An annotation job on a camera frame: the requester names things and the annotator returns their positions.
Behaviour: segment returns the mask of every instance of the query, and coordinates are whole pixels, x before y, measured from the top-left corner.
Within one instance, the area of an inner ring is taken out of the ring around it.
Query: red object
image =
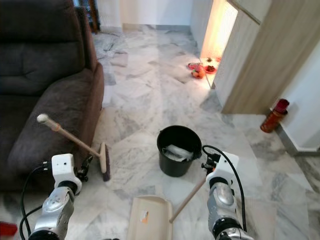
[[[188,68],[189,68],[190,70],[193,70],[193,69],[196,68],[197,65],[199,65],[199,63],[190,62],[190,63],[188,64]]]
[[[0,222],[0,236],[14,236],[17,231],[17,225],[2,221]]]
[[[192,75],[192,77],[194,77],[195,79],[202,79],[202,77],[199,77],[199,76],[193,76]]]
[[[269,113],[260,129],[265,133],[271,133],[279,125],[279,122],[287,115],[287,110],[284,113],[279,113],[275,110]]]
[[[214,73],[217,71],[216,68],[214,68],[214,71],[208,71],[207,69],[208,69],[208,66],[205,66],[205,67],[204,67],[204,71],[205,71],[207,74],[214,74]]]
[[[204,69],[204,66],[202,66],[200,63],[198,65],[195,66],[194,70],[196,72],[200,72],[202,69]]]
[[[287,111],[289,102],[286,99],[280,99],[273,110],[277,111],[280,114],[284,114]]]

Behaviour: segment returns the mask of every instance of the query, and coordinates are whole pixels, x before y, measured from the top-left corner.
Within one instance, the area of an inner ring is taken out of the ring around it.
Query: orange sticker
[[[140,214],[140,222],[143,224],[148,223],[149,212],[146,210],[142,210]]]

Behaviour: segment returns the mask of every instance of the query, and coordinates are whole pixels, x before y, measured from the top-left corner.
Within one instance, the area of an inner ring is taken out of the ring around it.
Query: dustpan handle
[[[185,198],[185,200],[183,201],[183,203],[180,205],[180,207],[178,208],[178,210],[174,213],[174,215],[172,216],[172,218],[169,219],[169,222],[172,224],[173,221],[176,219],[176,217],[178,217],[178,215],[180,214],[180,212],[182,211],[182,209],[185,208],[185,206],[188,204],[188,202],[193,198],[193,196],[199,191],[199,189],[202,187],[203,184],[205,184],[206,182],[206,178],[203,178],[201,180],[201,182],[199,182],[190,192],[190,194]]]

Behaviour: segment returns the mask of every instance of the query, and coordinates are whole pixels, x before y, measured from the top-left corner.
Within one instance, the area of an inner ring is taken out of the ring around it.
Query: red bottle
[[[279,125],[280,121],[288,114],[287,107],[289,102],[286,99],[280,99],[272,112],[261,124],[260,129],[265,133],[271,133]]]
[[[0,221],[0,239],[1,236],[14,236],[17,230],[17,225]]]

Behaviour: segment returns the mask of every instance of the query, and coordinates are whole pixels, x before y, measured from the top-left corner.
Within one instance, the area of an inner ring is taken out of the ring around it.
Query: light
[[[227,1],[224,3],[222,11],[221,24],[215,40],[214,57],[222,57],[238,14],[238,10]]]

